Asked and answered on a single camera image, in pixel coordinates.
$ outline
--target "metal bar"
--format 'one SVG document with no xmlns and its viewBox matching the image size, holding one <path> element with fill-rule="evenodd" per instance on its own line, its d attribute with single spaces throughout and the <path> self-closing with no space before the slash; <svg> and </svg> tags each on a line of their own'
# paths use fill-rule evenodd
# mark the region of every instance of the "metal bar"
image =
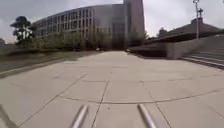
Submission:
<svg viewBox="0 0 224 128">
<path fill-rule="evenodd" d="M 140 111 L 140 114 L 147 128 L 158 128 L 156 126 L 153 117 L 149 114 L 149 112 L 147 111 L 146 107 L 143 104 L 138 104 L 138 110 Z"/>
<path fill-rule="evenodd" d="M 196 13 L 197 13 L 197 16 L 196 16 L 196 18 L 197 18 L 197 35 L 196 35 L 196 38 L 197 39 L 199 39 L 199 16 L 198 16 L 198 2 L 196 2 L 195 3 L 195 5 L 196 5 Z"/>
<path fill-rule="evenodd" d="M 81 128 L 83 121 L 87 115 L 88 112 L 88 106 L 82 105 L 79 108 L 78 114 L 76 115 L 71 128 Z"/>
</svg>

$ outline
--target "stairs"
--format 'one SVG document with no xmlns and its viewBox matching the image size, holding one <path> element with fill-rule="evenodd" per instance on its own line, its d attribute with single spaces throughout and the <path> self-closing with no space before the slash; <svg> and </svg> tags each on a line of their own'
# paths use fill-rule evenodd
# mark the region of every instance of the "stairs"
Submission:
<svg viewBox="0 0 224 128">
<path fill-rule="evenodd" d="M 181 59 L 224 69 L 224 38 L 209 41 Z"/>
</svg>

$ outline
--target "grass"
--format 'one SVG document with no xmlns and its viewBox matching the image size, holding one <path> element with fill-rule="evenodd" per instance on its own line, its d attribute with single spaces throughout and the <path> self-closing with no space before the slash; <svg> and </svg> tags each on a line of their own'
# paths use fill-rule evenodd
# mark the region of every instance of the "grass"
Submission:
<svg viewBox="0 0 224 128">
<path fill-rule="evenodd" d="M 97 52 L 29 52 L 0 55 L 0 73 L 54 60 L 72 60 Z"/>
</svg>

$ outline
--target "wall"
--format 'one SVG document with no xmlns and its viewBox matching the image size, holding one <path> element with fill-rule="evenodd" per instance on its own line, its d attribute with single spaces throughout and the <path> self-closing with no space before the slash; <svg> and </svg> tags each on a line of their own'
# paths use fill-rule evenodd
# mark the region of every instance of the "wall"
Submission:
<svg viewBox="0 0 224 128">
<path fill-rule="evenodd" d="M 168 59 L 178 59 L 185 54 L 195 50 L 206 43 L 212 43 L 217 41 L 224 41 L 224 36 L 214 36 L 214 37 L 207 37 L 201 38 L 199 40 L 189 40 L 177 43 L 167 43 L 166 50 L 167 50 L 167 58 Z"/>
</svg>

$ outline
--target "building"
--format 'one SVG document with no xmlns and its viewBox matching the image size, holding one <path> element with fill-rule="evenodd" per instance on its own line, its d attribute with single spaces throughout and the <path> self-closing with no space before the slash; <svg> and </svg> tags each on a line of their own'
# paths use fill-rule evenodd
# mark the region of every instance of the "building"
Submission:
<svg viewBox="0 0 224 128">
<path fill-rule="evenodd" d="M 142 0 L 124 0 L 123 4 L 97 5 L 61 12 L 33 23 L 36 37 L 58 33 L 78 33 L 85 47 L 88 35 L 104 33 L 112 42 L 128 41 L 131 36 L 144 38 Z"/>
<path fill-rule="evenodd" d="M 221 30 L 220 28 L 204 23 L 202 17 L 198 19 L 198 25 L 200 33 L 217 32 Z M 197 32 L 197 19 L 193 19 L 190 24 L 171 30 L 166 34 L 164 34 L 164 37 L 191 34 L 196 32 Z"/>
<path fill-rule="evenodd" d="M 0 38 L 0 46 L 1 45 L 5 45 L 5 40 L 3 40 L 2 38 Z"/>
</svg>

